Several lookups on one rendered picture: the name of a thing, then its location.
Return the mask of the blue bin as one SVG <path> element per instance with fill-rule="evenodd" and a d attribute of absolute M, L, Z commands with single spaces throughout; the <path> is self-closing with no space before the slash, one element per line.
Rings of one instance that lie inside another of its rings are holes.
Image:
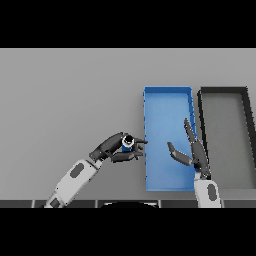
<path fill-rule="evenodd" d="M 167 143 L 176 150 L 191 156 L 190 143 L 184 128 L 187 118 L 196 133 L 194 102 L 190 86 L 145 86 L 144 96 L 144 147 L 146 190 L 193 191 L 193 166 L 185 166 L 170 156 Z"/>

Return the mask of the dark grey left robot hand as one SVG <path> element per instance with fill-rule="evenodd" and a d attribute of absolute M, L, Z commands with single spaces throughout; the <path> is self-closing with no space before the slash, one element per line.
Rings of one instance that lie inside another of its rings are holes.
<path fill-rule="evenodd" d="M 143 155 L 142 144 L 147 144 L 146 140 L 134 138 L 134 146 L 131 152 L 122 151 L 122 139 L 130 135 L 129 133 L 119 132 L 108 139 L 103 141 L 94 151 L 89 154 L 89 157 L 97 162 L 98 160 L 104 161 L 109 158 L 113 163 L 131 161 L 132 159 L 138 159 Z"/>

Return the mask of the blue pipe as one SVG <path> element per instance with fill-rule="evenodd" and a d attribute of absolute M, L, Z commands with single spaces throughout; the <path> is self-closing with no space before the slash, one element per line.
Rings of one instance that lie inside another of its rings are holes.
<path fill-rule="evenodd" d="M 131 135 L 126 135 L 122 139 L 122 151 L 131 152 L 134 146 L 134 138 Z"/>

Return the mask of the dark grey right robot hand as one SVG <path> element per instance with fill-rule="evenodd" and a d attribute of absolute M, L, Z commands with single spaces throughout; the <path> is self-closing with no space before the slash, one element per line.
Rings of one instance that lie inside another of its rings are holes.
<path fill-rule="evenodd" d="M 196 171 L 200 173 L 201 179 L 210 180 L 211 172 L 205 149 L 202 143 L 195 137 L 190 122 L 187 118 L 184 119 L 184 129 L 190 144 L 191 156 L 178 151 L 171 142 L 168 142 L 167 146 L 170 156 L 185 166 L 193 165 Z"/>

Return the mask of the dark grey bin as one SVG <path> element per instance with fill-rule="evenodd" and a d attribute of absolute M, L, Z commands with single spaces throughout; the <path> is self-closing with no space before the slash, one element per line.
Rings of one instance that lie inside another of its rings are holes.
<path fill-rule="evenodd" d="M 201 87 L 202 140 L 220 189 L 256 189 L 256 130 L 248 88 Z"/>

